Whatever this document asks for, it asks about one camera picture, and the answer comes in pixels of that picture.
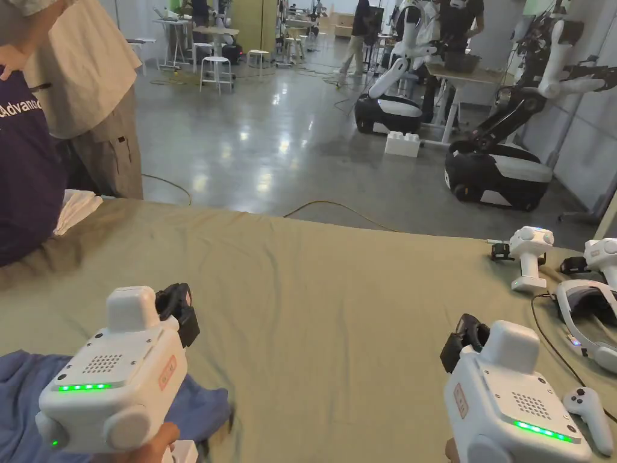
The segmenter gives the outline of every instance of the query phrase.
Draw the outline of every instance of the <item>hand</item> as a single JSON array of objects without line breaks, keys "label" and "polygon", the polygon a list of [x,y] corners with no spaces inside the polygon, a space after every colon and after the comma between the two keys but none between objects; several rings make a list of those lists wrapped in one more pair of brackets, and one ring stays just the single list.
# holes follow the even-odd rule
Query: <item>hand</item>
[{"label": "hand", "polygon": [[454,439],[450,439],[445,443],[445,456],[450,460],[450,463],[460,463],[458,459],[457,443]]},{"label": "hand", "polygon": [[4,66],[0,80],[7,80],[13,71],[23,70],[27,60],[28,57],[14,45],[0,46],[0,66]]},{"label": "hand", "polygon": [[143,447],[132,452],[114,455],[113,463],[161,463],[163,455],[169,447],[173,451],[173,443],[180,438],[180,430],[173,423],[164,423],[153,439]]}]

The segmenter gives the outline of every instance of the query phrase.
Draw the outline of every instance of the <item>gray pants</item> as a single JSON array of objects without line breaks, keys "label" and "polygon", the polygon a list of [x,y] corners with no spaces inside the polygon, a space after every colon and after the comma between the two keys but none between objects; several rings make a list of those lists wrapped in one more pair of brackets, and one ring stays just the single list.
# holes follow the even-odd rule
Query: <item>gray pants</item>
[{"label": "gray pants", "polygon": [[83,135],[60,141],[57,150],[67,166],[69,188],[144,199],[134,88],[103,122]]}]

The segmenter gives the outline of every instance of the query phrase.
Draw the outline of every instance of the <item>concrete floor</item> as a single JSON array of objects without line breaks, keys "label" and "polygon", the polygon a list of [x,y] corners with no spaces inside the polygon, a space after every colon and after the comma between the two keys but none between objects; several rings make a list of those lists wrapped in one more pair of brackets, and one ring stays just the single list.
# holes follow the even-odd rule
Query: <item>concrete floor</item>
[{"label": "concrete floor", "polygon": [[[156,69],[139,76],[143,172],[185,187],[193,206],[284,215],[328,199],[408,233],[507,239],[517,228],[534,225],[553,230],[557,246],[584,248],[594,227],[557,222],[561,212],[581,208],[556,181],[538,210],[508,211],[459,203],[445,186],[443,151],[423,148],[417,159],[384,155],[385,137],[359,133],[353,113],[347,115],[366,77],[349,78],[340,90],[322,79],[347,47],[345,40],[328,38],[303,65],[317,72],[268,69],[271,75],[261,80],[239,78],[233,94],[223,89],[219,96],[211,85],[202,93],[194,85],[153,85],[151,80],[162,78]],[[342,100],[337,109],[334,103]],[[481,117],[463,111],[462,120]],[[151,201],[188,202],[182,191],[150,178],[144,179],[144,193]],[[293,217],[379,229],[329,204],[308,206]]]}]

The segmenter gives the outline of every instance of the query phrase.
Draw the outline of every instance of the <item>white game controller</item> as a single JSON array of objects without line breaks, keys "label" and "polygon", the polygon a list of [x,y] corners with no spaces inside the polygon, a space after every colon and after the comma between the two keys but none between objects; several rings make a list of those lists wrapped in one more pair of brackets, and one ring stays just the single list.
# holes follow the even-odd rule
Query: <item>white game controller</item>
[{"label": "white game controller", "polygon": [[578,415],[589,427],[595,446],[606,456],[613,454],[613,435],[608,427],[598,393],[590,388],[578,388],[566,394],[563,405],[570,414]]}]

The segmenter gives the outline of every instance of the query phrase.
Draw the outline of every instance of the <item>black cable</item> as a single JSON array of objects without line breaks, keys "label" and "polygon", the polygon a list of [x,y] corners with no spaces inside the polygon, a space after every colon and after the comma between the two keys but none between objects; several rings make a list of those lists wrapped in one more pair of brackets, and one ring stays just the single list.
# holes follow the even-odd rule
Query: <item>black cable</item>
[{"label": "black cable", "polygon": [[[568,370],[570,370],[570,372],[574,375],[574,377],[576,378],[576,380],[579,382],[579,384],[582,387],[587,387],[587,385],[585,384],[585,381],[583,381],[581,379],[581,377],[578,375],[578,373],[572,368],[572,366],[570,366],[570,364],[568,363],[568,361],[561,355],[561,353],[557,350],[557,348],[555,347],[555,345],[550,342],[548,336],[546,335],[546,333],[544,333],[543,329],[540,327],[540,323],[538,322],[538,317],[536,315],[536,308],[534,307],[534,301],[537,298],[550,298],[552,299],[552,296],[550,294],[537,294],[535,295],[533,298],[531,298],[531,313],[534,316],[534,321],[536,322],[536,326],[538,328],[538,331],[540,331],[540,334],[542,335],[542,337],[544,338],[544,340],[547,342],[547,344],[551,347],[551,349],[553,349],[553,352],[555,354],[557,354],[557,356],[561,359],[561,361],[564,363],[564,365],[567,366]],[[607,417],[609,417],[614,423],[617,423],[617,418],[615,418],[613,416],[612,413],[610,413],[608,410],[603,409],[604,413],[606,414]]]}]

